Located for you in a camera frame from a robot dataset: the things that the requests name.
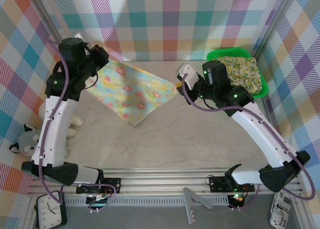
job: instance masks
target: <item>white plush bunny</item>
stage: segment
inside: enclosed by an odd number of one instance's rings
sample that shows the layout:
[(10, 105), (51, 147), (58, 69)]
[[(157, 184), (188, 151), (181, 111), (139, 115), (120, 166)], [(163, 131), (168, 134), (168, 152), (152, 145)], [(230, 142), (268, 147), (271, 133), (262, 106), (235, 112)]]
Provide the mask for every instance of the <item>white plush bunny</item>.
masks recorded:
[[(39, 112), (38, 112), (38, 115), (42, 121), (45, 119), (45, 114), (46, 114), (46, 103), (44, 102), (39, 107)], [(83, 124), (84, 124), (84, 121), (79, 116), (77, 116), (77, 115), (72, 116), (71, 125), (76, 126), (76, 127), (81, 127)], [(73, 138), (76, 135), (77, 135), (77, 131), (75, 129), (69, 127), (66, 137)]]

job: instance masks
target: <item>gray plush toy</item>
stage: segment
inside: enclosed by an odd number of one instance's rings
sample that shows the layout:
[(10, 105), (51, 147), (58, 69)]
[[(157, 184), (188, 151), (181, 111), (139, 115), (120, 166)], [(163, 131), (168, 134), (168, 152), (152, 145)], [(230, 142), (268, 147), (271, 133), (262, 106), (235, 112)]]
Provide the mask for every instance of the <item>gray plush toy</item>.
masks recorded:
[[(21, 153), (25, 156), (32, 157), (35, 153), (35, 149), (38, 145), (41, 130), (30, 126), (29, 124), (24, 124), (24, 132), (18, 137), (18, 142), (12, 144), (9, 149), (14, 153)], [(65, 147), (66, 158), (69, 155), (69, 149)]]

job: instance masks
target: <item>marble surface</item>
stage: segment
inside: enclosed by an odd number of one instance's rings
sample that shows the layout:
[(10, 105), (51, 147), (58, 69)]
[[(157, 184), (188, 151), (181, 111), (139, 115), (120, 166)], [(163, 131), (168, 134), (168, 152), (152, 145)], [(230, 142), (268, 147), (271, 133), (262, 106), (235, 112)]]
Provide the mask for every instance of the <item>marble surface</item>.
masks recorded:
[[(183, 61), (130, 62), (172, 83)], [(188, 61), (202, 71), (203, 61)], [(197, 104), (204, 107), (202, 101)], [(224, 112), (202, 112), (177, 95), (136, 127), (84, 91), (76, 114), (85, 124), (68, 140), (66, 161), (95, 168), (228, 168), (261, 166), (263, 153)]]

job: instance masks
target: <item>gray clip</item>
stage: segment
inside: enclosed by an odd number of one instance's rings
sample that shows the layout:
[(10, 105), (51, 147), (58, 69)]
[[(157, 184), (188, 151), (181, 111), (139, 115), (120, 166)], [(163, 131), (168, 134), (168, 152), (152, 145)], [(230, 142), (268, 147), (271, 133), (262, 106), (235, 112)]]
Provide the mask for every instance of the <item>gray clip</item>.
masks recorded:
[(188, 217), (189, 224), (192, 224), (195, 222), (194, 215), (192, 214), (191, 206), (192, 206), (192, 199), (196, 203), (202, 203), (206, 208), (211, 209), (213, 205), (211, 205), (209, 202), (207, 202), (205, 199), (201, 198), (197, 194), (195, 194), (192, 190), (185, 187), (182, 189), (182, 196), (184, 200), (184, 206), (186, 210), (186, 215)]

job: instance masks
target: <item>yellow patterned cloth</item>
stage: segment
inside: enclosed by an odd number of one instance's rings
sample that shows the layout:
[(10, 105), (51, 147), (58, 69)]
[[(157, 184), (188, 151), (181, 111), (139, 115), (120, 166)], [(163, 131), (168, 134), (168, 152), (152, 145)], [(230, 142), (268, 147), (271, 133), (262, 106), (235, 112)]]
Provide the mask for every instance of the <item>yellow patterned cloth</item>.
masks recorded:
[[(109, 61), (99, 70), (99, 80), (88, 91), (133, 126), (178, 92), (174, 84), (154, 74), (113, 59)], [(86, 85), (95, 80), (89, 78)]]
[(243, 86), (252, 95), (262, 89), (261, 76), (254, 57), (224, 56), (217, 58), (227, 70), (232, 86)]

